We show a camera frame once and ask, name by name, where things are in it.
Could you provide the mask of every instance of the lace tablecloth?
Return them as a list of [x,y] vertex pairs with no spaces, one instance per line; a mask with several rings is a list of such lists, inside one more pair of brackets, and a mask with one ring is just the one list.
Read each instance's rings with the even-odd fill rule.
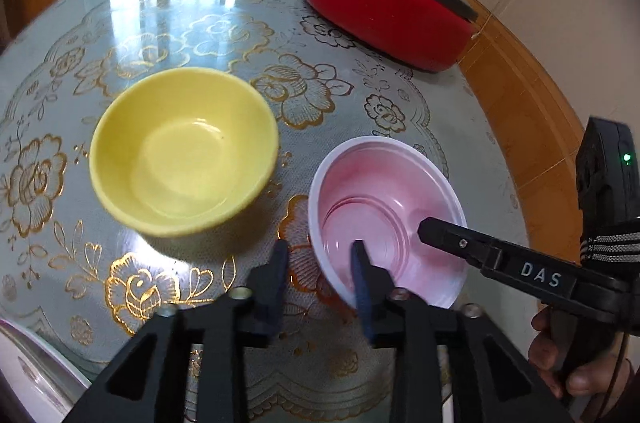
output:
[[[87,165],[111,101],[181,66],[250,82],[272,106],[281,139],[258,199],[188,257],[160,253],[114,221],[94,196]],[[284,330],[268,350],[247,352],[250,414],[279,405],[330,421],[387,396],[392,353],[369,348],[353,311],[322,277],[306,225],[318,164],[354,136],[393,137],[425,154],[450,178],[470,225],[484,209],[471,199],[478,190],[470,183],[480,178],[522,231],[504,160],[459,70],[416,73],[303,0],[61,0],[0,58],[0,90],[0,309],[89,377],[159,305],[214,299],[242,283],[282,237],[291,243]],[[202,352],[192,353],[191,390]],[[188,419],[193,400],[191,392]]]

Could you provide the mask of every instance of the orange wooden trim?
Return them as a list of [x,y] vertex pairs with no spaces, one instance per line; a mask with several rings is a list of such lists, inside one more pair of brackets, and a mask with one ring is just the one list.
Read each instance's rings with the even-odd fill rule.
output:
[[[56,0],[4,0],[12,37]],[[553,79],[477,0],[477,37],[460,67],[494,129],[516,184],[532,247],[577,260],[575,151],[583,127]]]

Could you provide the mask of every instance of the human hand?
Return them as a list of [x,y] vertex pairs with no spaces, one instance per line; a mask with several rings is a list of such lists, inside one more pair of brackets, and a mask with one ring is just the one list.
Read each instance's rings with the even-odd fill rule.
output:
[[[604,393],[607,392],[609,382],[613,376],[613,370],[620,349],[620,339],[616,339],[616,343],[614,343],[610,352],[596,358],[594,361],[591,361],[591,363],[578,367],[569,375],[566,385],[561,385],[552,371],[554,364],[558,361],[559,350],[549,334],[550,309],[545,308],[536,314],[531,320],[531,326],[536,331],[540,331],[540,333],[529,347],[529,362],[538,370],[540,377],[549,386],[556,398],[561,398],[565,391],[574,397],[585,395],[594,396],[583,413],[582,419],[583,421],[590,421],[595,418],[603,402]],[[616,384],[611,392],[611,397],[609,398],[604,413],[616,404],[620,395],[625,390],[626,383],[631,374],[631,363],[625,359],[620,367]]]

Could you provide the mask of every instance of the screw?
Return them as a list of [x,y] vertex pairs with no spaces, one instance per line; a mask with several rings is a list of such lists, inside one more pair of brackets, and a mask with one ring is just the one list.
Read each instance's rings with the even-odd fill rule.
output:
[[478,304],[465,304],[460,311],[467,318],[478,318],[482,316],[482,308]]
[[233,298],[233,300],[246,300],[247,298],[251,298],[254,292],[249,288],[239,287],[233,288],[229,291],[229,296]]
[[409,292],[409,290],[404,288],[396,288],[389,293],[389,298],[391,300],[408,300],[410,296],[411,293]]
[[162,304],[156,310],[156,314],[160,315],[161,317],[172,317],[174,316],[177,310],[178,310],[178,306],[176,306],[175,304],[167,303],[167,304]]

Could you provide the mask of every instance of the black cable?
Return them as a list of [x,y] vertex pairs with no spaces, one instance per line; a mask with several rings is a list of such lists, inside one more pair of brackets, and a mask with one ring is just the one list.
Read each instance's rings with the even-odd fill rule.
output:
[[626,355],[626,344],[629,341],[629,333],[625,331],[622,336],[622,342],[620,343],[620,353],[618,354],[618,358],[616,359],[616,366],[613,368],[613,376],[611,376],[611,381],[609,382],[609,387],[607,388],[607,393],[604,395],[604,400],[600,409],[598,410],[598,415],[596,416],[596,421],[602,417],[602,413],[604,412],[605,407],[609,403],[609,399],[611,398],[611,393],[613,392],[613,388],[616,384],[616,380],[618,379],[618,374],[620,373],[620,367],[622,366],[622,362],[625,360]]
[[626,346],[629,342],[629,332],[631,331],[631,320],[633,318],[634,308],[635,308],[635,291],[637,285],[640,284],[640,277],[637,277],[633,282],[630,283],[629,288],[629,310],[627,312],[627,321],[625,332],[622,335],[622,342],[620,342],[620,352],[618,353],[618,357],[616,358],[616,364],[613,368],[613,375],[611,376],[611,380],[609,382],[609,387],[607,388],[607,393],[604,395],[604,400],[602,401],[602,405],[598,410],[598,415],[596,416],[595,421],[598,421],[603,412],[605,411],[609,400],[611,399],[611,393],[613,392],[613,388],[616,384],[616,380],[618,379],[618,374],[620,373],[620,367],[622,367],[622,362],[625,360],[626,355]]

